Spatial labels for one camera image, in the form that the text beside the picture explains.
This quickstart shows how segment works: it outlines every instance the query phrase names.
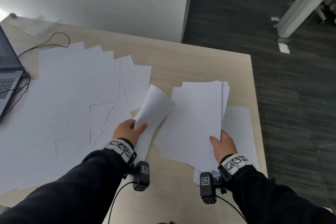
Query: black sleeve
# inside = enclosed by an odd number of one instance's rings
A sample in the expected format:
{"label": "black sleeve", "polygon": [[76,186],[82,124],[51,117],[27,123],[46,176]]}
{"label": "black sleeve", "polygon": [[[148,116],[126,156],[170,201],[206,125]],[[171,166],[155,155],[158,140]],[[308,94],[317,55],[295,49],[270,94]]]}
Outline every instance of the black sleeve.
{"label": "black sleeve", "polygon": [[289,187],[271,182],[253,166],[235,173],[226,188],[249,224],[336,223],[336,216],[296,195]]}
{"label": "black sleeve", "polygon": [[2,224],[101,224],[127,164],[114,150],[97,150],[58,180],[0,215]]}

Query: laptop keyboard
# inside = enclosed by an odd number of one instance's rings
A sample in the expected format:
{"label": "laptop keyboard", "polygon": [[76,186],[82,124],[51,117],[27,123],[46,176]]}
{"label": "laptop keyboard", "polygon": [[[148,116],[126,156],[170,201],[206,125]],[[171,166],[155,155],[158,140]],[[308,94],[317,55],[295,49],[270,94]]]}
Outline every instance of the laptop keyboard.
{"label": "laptop keyboard", "polygon": [[11,89],[14,81],[15,78],[0,79],[0,99],[6,98],[8,94],[8,91],[6,90]]}

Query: wooden table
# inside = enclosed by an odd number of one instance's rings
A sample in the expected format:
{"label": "wooden table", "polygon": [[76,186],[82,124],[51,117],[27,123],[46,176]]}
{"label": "wooden table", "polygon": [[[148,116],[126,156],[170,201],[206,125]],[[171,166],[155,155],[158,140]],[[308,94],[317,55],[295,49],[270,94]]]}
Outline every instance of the wooden table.
{"label": "wooden table", "polygon": [[[267,175],[250,55],[63,24],[40,39],[7,22],[2,22],[2,27],[18,54],[46,41],[54,32],[64,32],[69,35],[71,43],[83,41],[85,48],[100,45],[103,51],[114,51],[115,58],[131,55],[136,65],[152,66],[150,83],[169,96],[173,87],[180,87],[183,81],[228,81],[228,105],[251,110],[259,170]],[[59,34],[52,43],[66,44],[67,39]],[[22,63],[33,79],[38,78],[38,51],[25,53]],[[244,223],[241,216],[221,200],[215,205],[203,203],[199,186],[193,182],[194,169],[191,166],[161,158],[160,149],[153,144],[147,161],[151,169],[149,188],[145,192],[124,188],[113,207],[112,223]],[[36,187],[1,195],[0,205],[13,206],[34,189]],[[233,203],[231,193],[224,197]]]}

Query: laptop screen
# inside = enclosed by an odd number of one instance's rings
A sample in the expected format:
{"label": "laptop screen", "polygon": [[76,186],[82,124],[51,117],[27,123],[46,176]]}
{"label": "laptop screen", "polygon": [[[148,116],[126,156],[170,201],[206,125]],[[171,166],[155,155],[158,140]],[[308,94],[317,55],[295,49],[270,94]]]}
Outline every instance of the laptop screen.
{"label": "laptop screen", "polygon": [[23,70],[23,66],[0,26],[0,72],[16,70]]}

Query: gray laptop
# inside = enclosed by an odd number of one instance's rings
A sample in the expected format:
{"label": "gray laptop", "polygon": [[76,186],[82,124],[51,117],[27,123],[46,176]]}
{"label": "gray laptop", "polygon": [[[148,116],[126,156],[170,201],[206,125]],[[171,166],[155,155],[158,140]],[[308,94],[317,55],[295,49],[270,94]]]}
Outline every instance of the gray laptop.
{"label": "gray laptop", "polygon": [[0,116],[9,105],[23,71],[19,58],[0,26]]}

